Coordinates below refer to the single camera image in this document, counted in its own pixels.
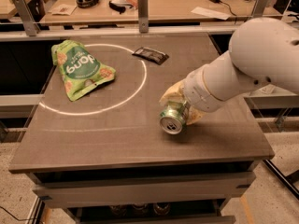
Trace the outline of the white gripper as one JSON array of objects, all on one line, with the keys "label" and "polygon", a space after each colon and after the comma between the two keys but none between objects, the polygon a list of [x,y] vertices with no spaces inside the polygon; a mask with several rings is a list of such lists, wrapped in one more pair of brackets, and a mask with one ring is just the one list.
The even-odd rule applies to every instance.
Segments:
[{"label": "white gripper", "polygon": [[191,105],[189,108],[187,125],[192,125],[206,113],[212,113],[224,106],[224,102],[215,98],[206,87],[204,71],[207,65],[190,72],[185,79],[172,85],[161,97],[159,104],[169,102],[182,103],[184,97]]}]

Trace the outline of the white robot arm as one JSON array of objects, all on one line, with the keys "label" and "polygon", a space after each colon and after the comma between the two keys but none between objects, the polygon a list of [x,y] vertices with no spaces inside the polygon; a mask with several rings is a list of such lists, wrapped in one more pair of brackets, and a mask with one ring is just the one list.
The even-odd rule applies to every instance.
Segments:
[{"label": "white robot arm", "polygon": [[299,93],[299,30],[277,19],[255,18],[234,31],[220,57],[171,86],[160,104],[188,102],[193,124],[237,95],[268,84]]}]

